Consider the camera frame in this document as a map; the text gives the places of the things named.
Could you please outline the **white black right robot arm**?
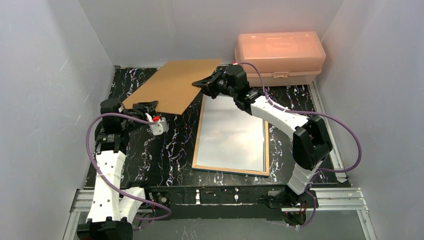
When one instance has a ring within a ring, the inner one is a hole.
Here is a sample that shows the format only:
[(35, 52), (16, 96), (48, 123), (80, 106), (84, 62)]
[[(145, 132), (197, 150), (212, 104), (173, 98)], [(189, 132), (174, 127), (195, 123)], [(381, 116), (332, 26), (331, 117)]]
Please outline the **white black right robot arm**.
[(306, 194), (322, 162), (333, 150), (321, 117), (292, 113), (272, 103), (264, 90), (250, 86), (247, 73), (237, 64), (218, 68), (210, 76), (192, 82), (192, 86), (212, 99), (218, 95), (231, 97), (238, 109), (285, 133), (292, 142), (295, 165), (283, 197), (293, 202)]

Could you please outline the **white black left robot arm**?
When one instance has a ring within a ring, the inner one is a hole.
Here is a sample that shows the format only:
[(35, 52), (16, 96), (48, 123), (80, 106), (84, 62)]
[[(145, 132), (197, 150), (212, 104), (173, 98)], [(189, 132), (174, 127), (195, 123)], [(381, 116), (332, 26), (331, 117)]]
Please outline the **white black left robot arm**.
[(121, 173), (126, 161), (130, 132), (141, 127), (139, 119), (147, 122), (164, 118), (157, 115), (158, 101), (139, 102), (125, 108), (118, 98), (100, 103), (101, 121), (94, 131), (93, 160), (96, 172), (93, 199), (85, 223), (77, 226), (80, 240), (131, 240), (133, 221), (142, 205), (129, 195), (145, 198), (145, 183), (129, 183), (120, 193)]

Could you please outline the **brown cardboard backing board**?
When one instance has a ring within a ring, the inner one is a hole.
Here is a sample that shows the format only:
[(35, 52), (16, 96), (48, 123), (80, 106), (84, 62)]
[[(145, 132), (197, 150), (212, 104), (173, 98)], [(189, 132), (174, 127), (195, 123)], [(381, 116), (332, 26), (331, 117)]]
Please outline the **brown cardboard backing board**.
[(143, 85), (128, 96), (123, 104), (158, 101), (156, 111), (181, 115), (199, 94), (193, 82), (209, 77), (221, 59), (188, 59), (168, 61)]

